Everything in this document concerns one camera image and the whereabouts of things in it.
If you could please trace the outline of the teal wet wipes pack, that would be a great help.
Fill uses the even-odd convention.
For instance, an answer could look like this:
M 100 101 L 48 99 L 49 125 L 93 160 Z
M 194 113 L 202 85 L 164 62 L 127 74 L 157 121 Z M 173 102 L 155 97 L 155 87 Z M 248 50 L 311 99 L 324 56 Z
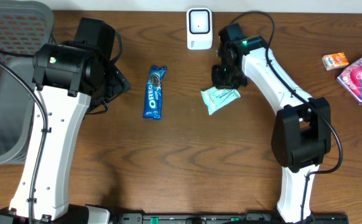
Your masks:
M 215 86 L 201 91 L 203 102 L 208 108 L 208 114 L 212 115 L 222 107 L 241 97 L 235 89 L 219 89 Z

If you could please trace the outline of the blue Oreo cookie pack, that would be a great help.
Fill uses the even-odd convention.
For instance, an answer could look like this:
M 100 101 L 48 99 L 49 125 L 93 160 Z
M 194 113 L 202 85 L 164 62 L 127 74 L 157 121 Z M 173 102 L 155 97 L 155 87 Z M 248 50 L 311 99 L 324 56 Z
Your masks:
M 162 119 L 162 81 L 167 72 L 167 67 L 151 66 L 151 70 L 146 83 L 146 94 L 144 99 L 144 112 L 142 117 L 145 119 Z

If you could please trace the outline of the red purple snack packet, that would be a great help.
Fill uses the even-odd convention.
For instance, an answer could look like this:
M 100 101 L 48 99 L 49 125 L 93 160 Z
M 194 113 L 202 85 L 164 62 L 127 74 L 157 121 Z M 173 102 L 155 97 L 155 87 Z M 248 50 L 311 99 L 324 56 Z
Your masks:
M 336 80 L 359 105 L 362 105 L 362 57 L 347 66 Z

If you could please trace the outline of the small orange tissue pack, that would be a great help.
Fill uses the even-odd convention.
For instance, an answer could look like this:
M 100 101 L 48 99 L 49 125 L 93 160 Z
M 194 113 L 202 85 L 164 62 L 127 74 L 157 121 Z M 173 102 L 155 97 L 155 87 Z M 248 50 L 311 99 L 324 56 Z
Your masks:
M 322 57 L 322 62 L 327 71 L 349 66 L 348 59 L 344 52 L 324 55 Z

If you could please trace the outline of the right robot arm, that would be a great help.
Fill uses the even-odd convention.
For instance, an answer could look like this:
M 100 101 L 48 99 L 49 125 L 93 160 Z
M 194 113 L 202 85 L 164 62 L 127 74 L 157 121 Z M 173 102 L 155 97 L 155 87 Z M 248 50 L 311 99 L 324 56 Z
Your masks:
M 239 24 L 224 27 L 218 35 L 221 64 L 212 67 L 213 85 L 237 89 L 253 82 L 269 102 L 276 116 L 271 147 L 282 167 L 277 212 L 286 223 L 307 220 L 313 182 L 305 177 L 319 169 L 331 148 L 330 130 L 312 110 L 330 119 L 330 105 L 325 98 L 315 99 L 303 91 L 261 36 L 246 37 Z

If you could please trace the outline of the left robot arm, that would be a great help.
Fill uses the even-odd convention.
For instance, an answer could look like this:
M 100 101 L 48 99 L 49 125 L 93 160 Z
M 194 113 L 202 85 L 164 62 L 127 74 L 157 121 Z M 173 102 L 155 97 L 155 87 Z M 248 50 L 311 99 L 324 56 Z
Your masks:
M 121 37 L 107 23 L 82 18 L 73 40 L 34 54 L 34 118 L 26 163 L 0 223 L 112 223 L 99 205 L 72 205 L 68 184 L 81 122 L 130 89 L 112 54 Z

